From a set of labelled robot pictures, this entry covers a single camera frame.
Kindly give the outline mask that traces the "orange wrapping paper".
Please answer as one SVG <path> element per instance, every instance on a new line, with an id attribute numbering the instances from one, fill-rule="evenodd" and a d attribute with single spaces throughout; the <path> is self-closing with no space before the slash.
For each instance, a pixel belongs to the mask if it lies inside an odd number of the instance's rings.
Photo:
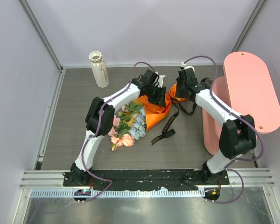
<path id="1" fill-rule="evenodd" d="M 174 84 L 169 89 L 168 93 L 165 94 L 165 107 L 149 103 L 147 96 L 141 96 L 137 99 L 132 100 L 132 102 L 136 103 L 137 105 L 144 106 L 147 131 L 167 117 L 172 105 L 171 98 L 175 98 L 176 88 L 177 84 Z"/>

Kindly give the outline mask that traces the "black ribbon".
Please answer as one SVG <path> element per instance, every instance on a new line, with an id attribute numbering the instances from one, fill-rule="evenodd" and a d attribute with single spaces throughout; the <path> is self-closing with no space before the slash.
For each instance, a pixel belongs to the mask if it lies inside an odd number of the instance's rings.
<path id="1" fill-rule="evenodd" d="M 192 111 L 188 112 L 186 111 L 186 109 L 181 105 L 180 101 L 177 98 L 173 98 L 170 97 L 170 102 L 172 103 L 172 105 L 177 109 L 177 112 L 175 114 L 173 114 L 170 119 L 167 121 L 166 125 L 164 126 L 161 135 L 155 137 L 153 140 L 151 140 L 151 145 L 154 145 L 156 142 L 165 139 L 165 138 L 169 138 L 171 136 L 173 136 L 175 134 L 175 130 L 169 129 L 170 126 L 173 124 L 174 120 L 178 117 L 179 112 L 182 111 L 184 114 L 192 116 L 194 114 L 194 111 L 197 107 L 196 103 L 193 103 L 192 105 Z"/>

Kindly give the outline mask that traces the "artificial flower bunch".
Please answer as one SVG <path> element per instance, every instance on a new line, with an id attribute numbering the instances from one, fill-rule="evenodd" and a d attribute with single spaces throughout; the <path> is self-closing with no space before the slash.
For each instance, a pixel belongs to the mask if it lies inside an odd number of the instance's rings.
<path id="1" fill-rule="evenodd" d="M 136 140 L 146 135 L 146 127 L 144 104 L 137 99 L 124 104 L 114 116 L 108 133 L 112 151 L 119 147 L 133 146 Z"/>

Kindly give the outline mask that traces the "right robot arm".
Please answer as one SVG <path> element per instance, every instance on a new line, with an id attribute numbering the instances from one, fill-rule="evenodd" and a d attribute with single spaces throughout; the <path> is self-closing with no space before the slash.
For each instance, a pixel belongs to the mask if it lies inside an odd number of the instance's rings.
<path id="1" fill-rule="evenodd" d="M 176 94 L 203 108 L 220 126 L 219 150 L 202 166 L 201 178 L 206 184 L 213 184 L 232 160 L 256 147 L 254 119 L 232 110 L 210 90 L 204 82 L 199 83 L 193 68 L 178 71 Z"/>

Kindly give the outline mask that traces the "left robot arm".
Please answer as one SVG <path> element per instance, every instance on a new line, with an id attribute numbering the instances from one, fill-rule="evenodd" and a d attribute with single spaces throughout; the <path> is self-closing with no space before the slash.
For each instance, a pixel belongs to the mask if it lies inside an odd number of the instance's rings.
<path id="1" fill-rule="evenodd" d="M 166 87 L 163 86 L 163 79 L 164 76 L 148 69 L 116 93 L 105 98 L 93 99 L 85 118 L 86 134 L 81 151 L 70 171 L 63 174 L 65 186 L 85 186 L 90 183 L 89 172 L 98 146 L 112 129 L 115 112 L 122 106 L 141 96 L 147 96 L 149 102 L 154 105 L 166 105 Z"/>

